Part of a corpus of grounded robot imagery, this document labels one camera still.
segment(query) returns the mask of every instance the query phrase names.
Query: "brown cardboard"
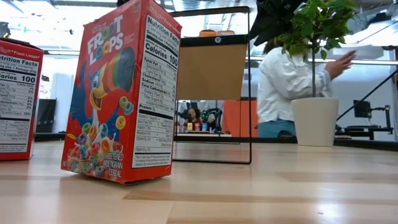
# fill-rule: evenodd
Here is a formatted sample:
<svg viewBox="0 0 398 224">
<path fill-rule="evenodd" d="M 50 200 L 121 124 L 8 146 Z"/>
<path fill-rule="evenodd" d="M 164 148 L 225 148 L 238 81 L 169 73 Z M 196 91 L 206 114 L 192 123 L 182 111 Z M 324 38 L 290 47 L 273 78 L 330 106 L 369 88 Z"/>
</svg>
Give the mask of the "brown cardboard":
<svg viewBox="0 0 398 224">
<path fill-rule="evenodd" d="M 247 44 L 181 47 L 178 100 L 240 100 Z"/>
</svg>

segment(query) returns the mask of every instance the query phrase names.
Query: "red cereal box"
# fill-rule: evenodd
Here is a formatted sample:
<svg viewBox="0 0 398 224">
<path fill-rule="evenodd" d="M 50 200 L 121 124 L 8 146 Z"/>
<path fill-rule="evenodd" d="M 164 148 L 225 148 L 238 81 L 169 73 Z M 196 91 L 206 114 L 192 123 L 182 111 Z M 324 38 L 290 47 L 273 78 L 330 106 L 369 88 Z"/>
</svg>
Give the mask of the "red cereal box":
<svg viewBox="0 0 398 224">
<path fill-rule="evenodd" d="M 30 159 L 43 50 L 0 38 L 0 161 Z"/>
<path fill-rule="evenodd" d="M 61 169 L 122 184 L 171 174 L 180 34 L 153 0 L 85 26 Z"/>
</svg>

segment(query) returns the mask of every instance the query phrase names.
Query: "black monitor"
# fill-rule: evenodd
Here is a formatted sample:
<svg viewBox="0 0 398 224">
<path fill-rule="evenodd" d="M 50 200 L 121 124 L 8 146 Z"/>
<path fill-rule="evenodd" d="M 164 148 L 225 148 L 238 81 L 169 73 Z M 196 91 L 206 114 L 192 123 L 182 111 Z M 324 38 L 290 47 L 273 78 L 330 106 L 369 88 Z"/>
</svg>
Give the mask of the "black monitor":
<svg viewBox="0 0 398 224">
<path fill-rule="evenodd" d="M 371 103 L 369 101 L 354 100 L 354 116 L 356 118 L 372 118 Z"/>
</svg>

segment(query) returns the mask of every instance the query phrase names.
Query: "reflected person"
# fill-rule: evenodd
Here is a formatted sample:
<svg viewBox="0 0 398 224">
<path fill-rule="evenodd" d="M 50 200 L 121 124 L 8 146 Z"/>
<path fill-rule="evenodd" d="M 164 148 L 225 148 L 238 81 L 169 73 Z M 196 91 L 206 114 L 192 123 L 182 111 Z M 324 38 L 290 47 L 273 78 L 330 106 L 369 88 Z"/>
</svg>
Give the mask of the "reflected person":
<svg viewBox="0 0 398 224">
<path fill-rule="evenodd" d="M 258 137 L 277 138 L 281 131 L 295 136 L 292 100 L 312 96 L 312 68 L 306 55 L 290 56 L 282 42 L 268 41 L 261 62 L 257 93 Z M 317 96 L 330 97 L 330 83 L 351 65 L 355 51 L 328 62 L 315 76 Z"/>
</svg>

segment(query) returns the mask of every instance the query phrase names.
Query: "froot loops cereal box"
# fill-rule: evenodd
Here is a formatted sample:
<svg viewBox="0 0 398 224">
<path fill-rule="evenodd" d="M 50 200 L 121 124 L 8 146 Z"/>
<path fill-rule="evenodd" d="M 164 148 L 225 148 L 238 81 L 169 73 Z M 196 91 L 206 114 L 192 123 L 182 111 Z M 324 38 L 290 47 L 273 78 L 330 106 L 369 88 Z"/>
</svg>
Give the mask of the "froot loops cereal box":
<svg viewBox="0 0 398 224">
<path fill-rule="evenodd" d="M 61 169 L 122 184 L 171 174 L 180 36 L 153 0 L 85 26 Z"/>
</svg>

